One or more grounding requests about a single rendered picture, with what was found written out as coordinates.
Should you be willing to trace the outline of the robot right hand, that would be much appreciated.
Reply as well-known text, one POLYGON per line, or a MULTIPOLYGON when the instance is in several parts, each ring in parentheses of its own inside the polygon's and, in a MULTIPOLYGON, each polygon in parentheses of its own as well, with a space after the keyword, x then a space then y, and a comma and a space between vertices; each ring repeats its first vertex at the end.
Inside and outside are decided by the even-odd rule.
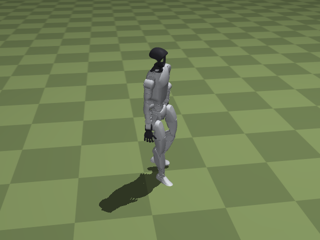
POLYGON ((144 133, 144 141, 148 142, 148 139, 149 139, 149 143, 151 143, 151 142, 154 142, 154 141, 153 141, 153 137, 154 137, 155 139, 157 139, 157 138, 153 135, 152 130, 153 130, 152 124, 151 124, 151 130, 150 130, 150 129, 146 129, 146 125, 145 125, 145 131, 146 131, 146 132, 144 133))

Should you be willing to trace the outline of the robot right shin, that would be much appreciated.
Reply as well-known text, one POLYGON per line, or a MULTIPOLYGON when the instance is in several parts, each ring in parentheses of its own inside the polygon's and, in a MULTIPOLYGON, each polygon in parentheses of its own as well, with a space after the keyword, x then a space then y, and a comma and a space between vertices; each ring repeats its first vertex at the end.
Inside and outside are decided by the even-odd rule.
POLYGON ((155 165, 158 168, 159 176, 163 178, 163 176, 165 177, 165 165, 166 165, 165 154, 162 153, 161 155, 158 155, 157 149, 155 148, 152 150, 152 153, 153 153, 153 159, 154 159, 155 165))

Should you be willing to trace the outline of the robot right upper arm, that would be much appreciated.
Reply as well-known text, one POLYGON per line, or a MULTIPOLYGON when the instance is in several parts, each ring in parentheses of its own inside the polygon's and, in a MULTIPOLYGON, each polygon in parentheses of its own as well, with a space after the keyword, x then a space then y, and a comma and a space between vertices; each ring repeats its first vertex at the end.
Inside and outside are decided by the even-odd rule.
MULTIPOLYGON (((155 82, 156 78, 153 76, 149 76, 144 80, 143 87, 144 87, 144 103, 149 105, 149 110, 152 109, 155 105, 154 102, 151 101, 153 95, 153 89, 156 85, 155 82)), ((143 105, 144 105, 143 103, 143 105)))

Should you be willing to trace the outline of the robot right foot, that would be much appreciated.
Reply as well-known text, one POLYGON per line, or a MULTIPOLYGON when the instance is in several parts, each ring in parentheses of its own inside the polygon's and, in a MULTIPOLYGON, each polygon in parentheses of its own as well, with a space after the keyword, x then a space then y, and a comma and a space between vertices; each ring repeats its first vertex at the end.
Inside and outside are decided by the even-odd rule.
POLYGON ((156 175, 156 179, 158 179, 162 184, 166 185, 166 186, 172 186, 173 183, 171 181, 168 180, 168 178, 165 176, 162 176, 163 178, 160 177, 159 173, 157 173, 156 175))

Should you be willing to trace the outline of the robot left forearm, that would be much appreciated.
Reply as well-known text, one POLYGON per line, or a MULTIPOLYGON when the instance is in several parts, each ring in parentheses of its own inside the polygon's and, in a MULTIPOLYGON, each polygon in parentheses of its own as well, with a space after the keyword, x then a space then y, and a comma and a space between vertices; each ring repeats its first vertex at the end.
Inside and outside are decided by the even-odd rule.
MULTIPOLYGON (((171 90, 171 89, 170 89, 171 90)), ((170 90, 167 92, 167 95, 166 95, 166 99, 164 100, 163 104, 167 105, 169 100, 170 100, 170 90)))

